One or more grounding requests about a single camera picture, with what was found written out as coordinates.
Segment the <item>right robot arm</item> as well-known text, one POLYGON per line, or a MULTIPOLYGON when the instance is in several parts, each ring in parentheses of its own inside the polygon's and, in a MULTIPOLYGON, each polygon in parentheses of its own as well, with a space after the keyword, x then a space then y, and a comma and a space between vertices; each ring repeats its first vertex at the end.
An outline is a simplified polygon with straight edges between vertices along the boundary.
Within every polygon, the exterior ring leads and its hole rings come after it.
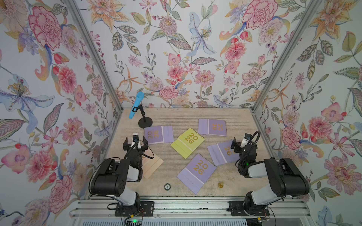
POLYGON ((251 140, 232 141, 231 149, 239 154, 236 167, 244 178, 268 178, 265 187, 248 192, 242 209, 251 214, 287 196, 307 195, 310 185, 290 158, 264 159, 257 162, 257 145, 251 140))

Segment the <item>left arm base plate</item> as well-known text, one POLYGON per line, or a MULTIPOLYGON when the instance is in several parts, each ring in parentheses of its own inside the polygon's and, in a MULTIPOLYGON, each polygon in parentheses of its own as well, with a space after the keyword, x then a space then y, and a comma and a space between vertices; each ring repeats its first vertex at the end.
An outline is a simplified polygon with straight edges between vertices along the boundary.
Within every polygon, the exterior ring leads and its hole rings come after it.
POLYGON ((135 205, 126 206, 122 204, 118 204, 115 210, 116 217, 128 217, 133 215, 144 216, 144 217, 152 217, 155 209, 155 202, 153 201, 140 201, 136 202, 135 205))

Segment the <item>yellow-green calendar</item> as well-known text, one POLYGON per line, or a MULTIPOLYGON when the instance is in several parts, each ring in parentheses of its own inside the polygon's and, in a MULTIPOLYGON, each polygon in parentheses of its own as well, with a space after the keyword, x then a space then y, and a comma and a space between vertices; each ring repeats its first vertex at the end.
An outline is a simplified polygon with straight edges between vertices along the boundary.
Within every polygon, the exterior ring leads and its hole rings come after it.
POLYGON ((204 141, 203 136, 189 128, 171 144, 171 147, 184 159, 187 159, 204 141))

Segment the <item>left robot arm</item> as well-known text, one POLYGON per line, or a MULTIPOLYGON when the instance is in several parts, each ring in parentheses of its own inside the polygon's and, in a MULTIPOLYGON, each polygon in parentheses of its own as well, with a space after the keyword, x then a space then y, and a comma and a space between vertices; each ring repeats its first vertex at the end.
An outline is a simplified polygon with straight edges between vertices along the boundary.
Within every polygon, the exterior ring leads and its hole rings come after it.
POLYGON ((126 139, 123 143, 123 150, 126 151, 123 159, 115 157, 105 159, 96 169, 89 182, 91 195, 108 197, 123 207, 139 208, 139 194, 126 186, 128 182, 140 182, 143 177, 142 158, 153 159, 154 156, 146 155, 149 149, 145 137, 139 140, 137 134, 133 134, 132 142, 126 139))

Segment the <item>purple calendar front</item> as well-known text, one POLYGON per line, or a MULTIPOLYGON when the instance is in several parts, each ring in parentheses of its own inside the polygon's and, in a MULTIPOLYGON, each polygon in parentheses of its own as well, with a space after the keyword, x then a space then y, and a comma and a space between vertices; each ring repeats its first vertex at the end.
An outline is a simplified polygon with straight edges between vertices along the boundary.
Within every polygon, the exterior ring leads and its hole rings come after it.
POLYGON ((196 195, 216 169, 217 167, 210 161, 197 154, 177 175, 177 178, 196 195))

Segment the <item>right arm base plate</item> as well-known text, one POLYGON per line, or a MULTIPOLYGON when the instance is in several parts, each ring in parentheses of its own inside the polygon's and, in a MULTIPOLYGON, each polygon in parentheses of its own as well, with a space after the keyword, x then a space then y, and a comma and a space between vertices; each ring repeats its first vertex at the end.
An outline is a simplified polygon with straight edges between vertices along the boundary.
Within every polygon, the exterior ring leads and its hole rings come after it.
POLYGON ((245 204, 244 201, 229 201, 229 207, 226 211, 230 212, 233 217, 266 217, 270 213, 267 206, 245 204))

